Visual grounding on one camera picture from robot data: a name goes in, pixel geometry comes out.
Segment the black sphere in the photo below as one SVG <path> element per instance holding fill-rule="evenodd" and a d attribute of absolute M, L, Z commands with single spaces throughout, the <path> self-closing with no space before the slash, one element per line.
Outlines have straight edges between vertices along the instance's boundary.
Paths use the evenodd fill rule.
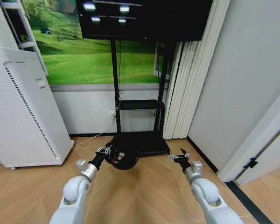
<path fill-rule="evenodd" d="M 130 135 L 117 135 L 106 147 L 110 147 L 111 153 L 105 160 L 117 169 L 130 169 L 138 162 L 139 146 Z"/>

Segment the television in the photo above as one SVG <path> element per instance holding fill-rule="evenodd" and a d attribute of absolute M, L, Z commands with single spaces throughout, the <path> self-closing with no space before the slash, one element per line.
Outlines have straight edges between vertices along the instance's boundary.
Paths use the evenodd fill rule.
<path fill-rule="evenodd" d="M 76 0 L 83 38 L 199 41 L 212 0 Z"/>

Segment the door frame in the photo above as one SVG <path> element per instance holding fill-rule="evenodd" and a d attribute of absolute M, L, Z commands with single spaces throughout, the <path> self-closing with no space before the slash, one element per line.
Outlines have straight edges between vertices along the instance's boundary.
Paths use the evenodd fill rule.
<path fill-rule="evenodd" d="M 224 182 L 233 181 L 250 158 L 254 157 L 279 130 L 280 94 L 235 154 L 219 171 L 219 179 Z"/>

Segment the wooden floor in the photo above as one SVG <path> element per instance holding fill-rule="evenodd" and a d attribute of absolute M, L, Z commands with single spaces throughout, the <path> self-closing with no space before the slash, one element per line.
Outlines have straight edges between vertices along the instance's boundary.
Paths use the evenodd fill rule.
<path fill-rule="evenodd" d="M 274 224 L 280 224 L 280 168 L 240 188 Z"/>
<path fill-rule="evenodd" d="M 87 138 L 74 138 L 82 142 Z M 9 170 L 0 165 L 0 224 L 48 223 L 58 208 L 65 183 L 79 175 L 75 162 L 91 160 L 99 146 L 111 137 L 97 137 L 76 145 L 62 166 Z M 187 140 L 167 141 L 172 154 L 180 148 L 191 154 L 190 161 L 200 160 L 203 174 L 214 182 L 227 204 L 244 223 L 257 223 L 247 209 L 222 183 Z M 88 224 L 204 224 L 203 212 L 190 192 L 178 164 L 165 155 L 140 158 L 127 171 L 103 162 L 84 206 Z"/>

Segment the black cable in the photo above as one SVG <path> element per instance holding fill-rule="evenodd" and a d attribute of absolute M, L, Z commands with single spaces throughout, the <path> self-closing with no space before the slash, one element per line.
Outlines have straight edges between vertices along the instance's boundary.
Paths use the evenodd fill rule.
<path fill-rule="evenodd" d="M 161 84 L 160 84 L 160 76 L 159 76 L 159 59 L 160 59 L 160 51 L 157 56 L 157 75 L 158 75 L 158 82 L 159 82 L 159 89 L 160 89 Z"/>
<path fill-rule="evenodd" d="M 159 81 L 159 88 L 160 88 L 161 84 L 160 84 L 160 76 L 159 76 L 159 59 L 160 59 L 160 51 L 157 57 L 157 74 L 158 74 L 158 81 Z"/>
<path fill-rule="evenodd" d="M 119 80 L 118 80 L 118 96 L 119 96 L 119 100 L 121 100 L 120 95 L 123 92 L 120 88 L 120 66 L 121 66 L 121 41 L 119 41 Z"/>

